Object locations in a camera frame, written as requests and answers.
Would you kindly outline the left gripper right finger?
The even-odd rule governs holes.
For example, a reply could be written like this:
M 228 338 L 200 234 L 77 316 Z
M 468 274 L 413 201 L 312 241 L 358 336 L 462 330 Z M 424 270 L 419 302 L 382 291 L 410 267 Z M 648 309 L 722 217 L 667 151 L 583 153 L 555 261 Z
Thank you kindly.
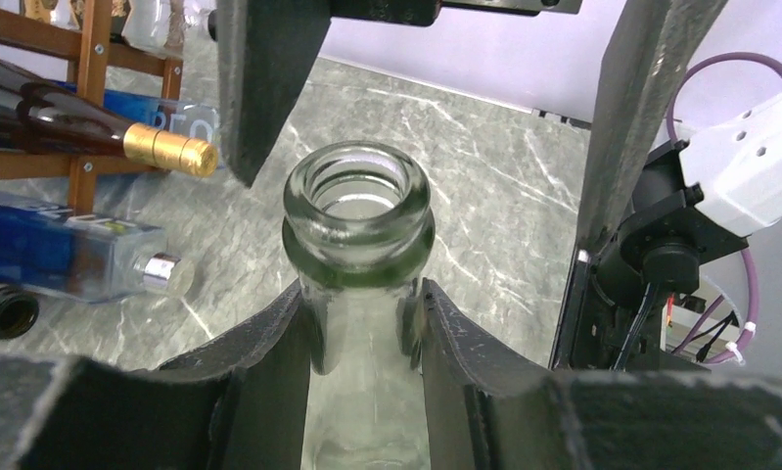
M 540 366 L 423 284 L 435 469 L 782 469 L 782 382 Z

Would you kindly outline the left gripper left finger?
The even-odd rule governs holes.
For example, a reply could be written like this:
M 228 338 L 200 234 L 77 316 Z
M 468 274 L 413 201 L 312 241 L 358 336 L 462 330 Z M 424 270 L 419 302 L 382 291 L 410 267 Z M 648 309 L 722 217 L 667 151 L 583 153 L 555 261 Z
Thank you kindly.
M 0 469 L 297 469 L 301 289 L 160 367 L 0 353 Z

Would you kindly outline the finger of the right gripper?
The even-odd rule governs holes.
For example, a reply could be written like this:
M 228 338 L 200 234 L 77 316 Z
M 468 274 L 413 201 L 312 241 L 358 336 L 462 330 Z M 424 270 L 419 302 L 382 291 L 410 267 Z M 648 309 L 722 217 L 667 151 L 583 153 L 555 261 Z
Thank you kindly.
M 725 0 L 628 1 L 601 62 L 575 247 L 619 227 L 667 105 Z
M 221 154 L 245 186 L 271 154 L 330 24 L 328 1 L 217 3 Z

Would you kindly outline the tall clear glass bottle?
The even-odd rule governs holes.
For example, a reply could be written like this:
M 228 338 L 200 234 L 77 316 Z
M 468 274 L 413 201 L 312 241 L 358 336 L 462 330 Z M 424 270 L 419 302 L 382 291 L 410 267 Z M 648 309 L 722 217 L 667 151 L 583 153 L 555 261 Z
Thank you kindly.
M 284 209 L 309 319 L 302 467 L 429 468 L 422 271 L 436 223 L 425 172 L 385 144 L 331 144 L 291 172 Z

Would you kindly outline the dark green wine bottle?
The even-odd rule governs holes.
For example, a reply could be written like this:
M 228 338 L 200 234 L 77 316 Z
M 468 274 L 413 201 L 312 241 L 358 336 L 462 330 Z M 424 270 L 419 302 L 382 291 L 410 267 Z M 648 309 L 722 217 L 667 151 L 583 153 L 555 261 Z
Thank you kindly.
M 0 284 L 0 340 L 25 334 L 38 319 L 39 302 L 14 285 Z

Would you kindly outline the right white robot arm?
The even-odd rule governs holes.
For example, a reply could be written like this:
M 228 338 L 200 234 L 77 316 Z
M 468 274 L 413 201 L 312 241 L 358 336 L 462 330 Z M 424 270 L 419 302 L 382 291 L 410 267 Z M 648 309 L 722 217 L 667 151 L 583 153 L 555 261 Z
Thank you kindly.
M 691 293 L 702 264 L 782 217 L 782 92 L 687 141 L 650 151 L 671 123 L 689 59 L 720 1 L 629 1 L 601 63 L 576 255 L 550 364 L 655 370 L 647 283 Z M 221 1 L 207 21 L 219 47 L 224 152 L 251 184 L 298 100 L 334 19 L 428 27 L 443 1 Z

